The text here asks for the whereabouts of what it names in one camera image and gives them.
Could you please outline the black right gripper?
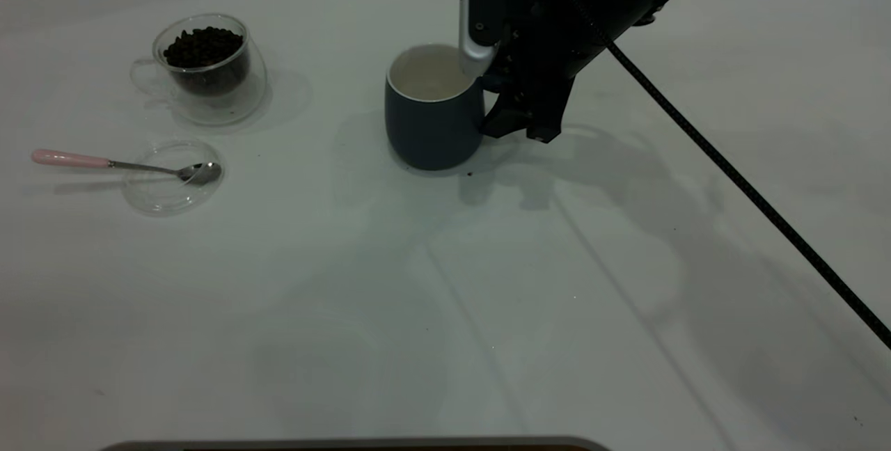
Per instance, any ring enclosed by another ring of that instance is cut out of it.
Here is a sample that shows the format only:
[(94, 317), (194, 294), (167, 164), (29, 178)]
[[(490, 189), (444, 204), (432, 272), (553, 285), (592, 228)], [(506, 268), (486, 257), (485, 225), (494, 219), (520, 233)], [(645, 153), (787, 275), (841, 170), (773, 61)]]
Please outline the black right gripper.
[[(503, 36), (496, 55), (498, 97), (480, 125), (500, 139), (526, 129), (550, 143), (576, 75), (592, 60), (592, 36), (571, 0), (503, 0)], [(536, 89), (526, 101), (525, 93)]]

